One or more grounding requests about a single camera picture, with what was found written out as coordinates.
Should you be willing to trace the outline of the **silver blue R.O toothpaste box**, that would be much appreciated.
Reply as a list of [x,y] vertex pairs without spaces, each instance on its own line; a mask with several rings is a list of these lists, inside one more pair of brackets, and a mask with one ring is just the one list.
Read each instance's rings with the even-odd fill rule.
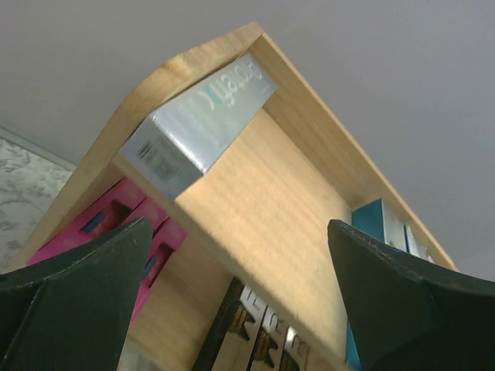
[[409,225],[405,225],[405,242],[407,252],[423,260],[428,260],[429,255],[427,249],[416,239]]

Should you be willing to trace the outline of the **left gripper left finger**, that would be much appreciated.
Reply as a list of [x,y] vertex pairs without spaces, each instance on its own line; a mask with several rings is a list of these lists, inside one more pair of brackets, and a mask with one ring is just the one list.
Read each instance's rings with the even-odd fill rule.
[[3,370],[115,370],[152,241],[138,218],[1,276]]

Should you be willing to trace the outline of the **pink toothpaste box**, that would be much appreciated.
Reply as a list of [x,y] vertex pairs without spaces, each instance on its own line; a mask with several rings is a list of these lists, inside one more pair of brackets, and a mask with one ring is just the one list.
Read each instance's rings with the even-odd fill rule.
[[144,198],[144,192],[133,181],[120,180],[43,245],[26,264],[39,263],[104,235],[123,222]]
[[153,236],[159,227],[167,220],[168,214],[152,198],[145,197],[137,207],[128,215],[125,222],[128,223],[137,218],[147,218],[153,228]]
[[171,217],[168,217],[156,230],[148,260],[145,264],[131,321],[142,310],[151,295],[152,286],[169,258],[183,245],[186,230]]

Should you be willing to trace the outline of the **silver black gold toothpaste box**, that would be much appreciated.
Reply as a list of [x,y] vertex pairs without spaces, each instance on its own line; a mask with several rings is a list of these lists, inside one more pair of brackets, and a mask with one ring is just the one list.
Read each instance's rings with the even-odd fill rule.
[[254,342],[248,370],[279,370],[287,332],[287,321],[267,307]]

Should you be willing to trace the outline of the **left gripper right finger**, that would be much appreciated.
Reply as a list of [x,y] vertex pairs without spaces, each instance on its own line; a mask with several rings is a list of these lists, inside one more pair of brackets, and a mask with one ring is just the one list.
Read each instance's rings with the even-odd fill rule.
[[492,370],[494,283],[330,220],[328,244],[365,370]]

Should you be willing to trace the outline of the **silver toothpaste box slanted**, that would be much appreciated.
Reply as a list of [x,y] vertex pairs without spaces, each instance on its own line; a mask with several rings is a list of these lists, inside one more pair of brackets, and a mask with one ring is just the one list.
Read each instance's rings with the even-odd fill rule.
[[248,53],[152,111],[121,156],[175,199],[210,170],[276,88]]

